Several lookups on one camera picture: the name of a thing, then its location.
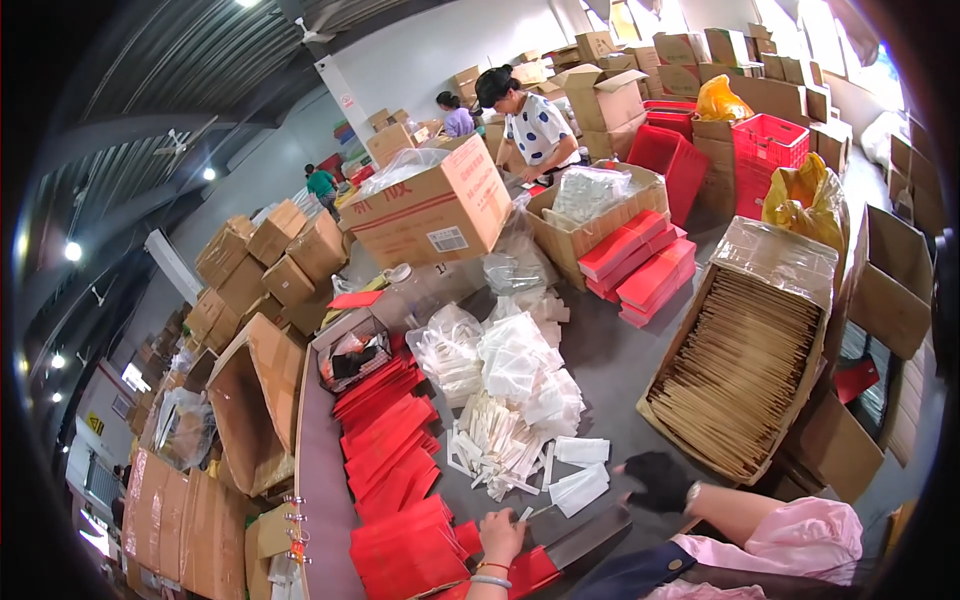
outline black hair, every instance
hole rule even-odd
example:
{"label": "black hair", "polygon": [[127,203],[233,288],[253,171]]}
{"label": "black hair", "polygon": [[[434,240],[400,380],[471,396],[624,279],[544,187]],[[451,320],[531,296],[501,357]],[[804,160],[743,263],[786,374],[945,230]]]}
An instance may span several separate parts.
{"label": "black hair", "polygon": [[437,104],[447,108],[459,108],[460,96],[454,96],[448,91],[442,91],[437,95]]}
{"label": "black hair", "polygon": [[514,68],[509,64],[484,71],[477,78],[477,100],[483,108],[493,108],[497,100],[503,100],[511,89],[520,90],[520,82],[511,77]]}

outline red plastic crate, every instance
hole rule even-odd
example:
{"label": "red plastic crate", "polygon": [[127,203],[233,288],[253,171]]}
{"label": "red plastic crate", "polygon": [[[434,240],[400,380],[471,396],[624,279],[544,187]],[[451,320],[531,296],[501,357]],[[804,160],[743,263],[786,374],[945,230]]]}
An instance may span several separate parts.
{"label": "red plastic crate", "polygon": [[770,176],[779,167],[800,168],[810,148],[810,131],[769,114],[756,114],[731,127],[736,166],[736,214],[760,218]]}
{"label": "red plastic crate", "polygon": [[627,163],[663,175],[670,222],[682,226],[707,173],[709,158],[686,141],[682,133],[641,125]]}
{"label": "red plastic crate", "polygon": [[693,114],[697,111],[696,103],[645,100],[643,107],[647,109],[647,125],[682,133],[686,141],[693,143]]}

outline ceiling light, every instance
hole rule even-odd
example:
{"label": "ceiling light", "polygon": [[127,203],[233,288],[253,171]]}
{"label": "ceiling light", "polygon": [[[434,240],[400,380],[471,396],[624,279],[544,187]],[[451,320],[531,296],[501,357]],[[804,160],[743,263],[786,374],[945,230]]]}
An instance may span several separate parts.
{"label": "ceiling light", "polygon": [[80,249],[80,244],[77,242],[70,242],[66,245],[66,248],[63,249],[63,255],[66,256],[66,259],[72,262],[77,262],[80,260],[80,257],[84,254],[84,251]]}

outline yellow plastic bag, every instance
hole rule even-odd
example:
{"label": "yellow plastic bag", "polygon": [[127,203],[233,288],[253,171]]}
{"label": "yellow plastic bag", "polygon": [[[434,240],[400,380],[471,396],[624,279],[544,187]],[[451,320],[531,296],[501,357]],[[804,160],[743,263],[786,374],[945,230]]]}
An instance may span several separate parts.
{"label": "yellow plastic bag", "polygon": [[819,155],[806,155],[800,169],[781,167],[774,171],[770,191],[763,199],[761,219],[826,244],[840,254],[833,278],[836,298],[847,264],[850,212],[840,178]]}
{"label": "yellow plastic bag", "polygon": [[700,86],[697,114],[701,121],[737,121],[754,116],[753,110],[731,91],[726,75],[717,75]]}

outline yellow warning sign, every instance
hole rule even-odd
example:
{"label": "yellow warning sign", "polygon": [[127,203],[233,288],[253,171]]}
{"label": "yellow warning sign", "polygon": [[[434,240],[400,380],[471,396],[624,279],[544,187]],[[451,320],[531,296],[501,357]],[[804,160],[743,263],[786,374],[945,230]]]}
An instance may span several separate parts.
{"label": "yellow warning sign", "polygon": [[86,424],[90,426],[90,429],[93,429],[93,433],[98,436],[104,435],[104,422],[100,420],[99,417],[93,414],[93,411],[90,411],[86,415]]}

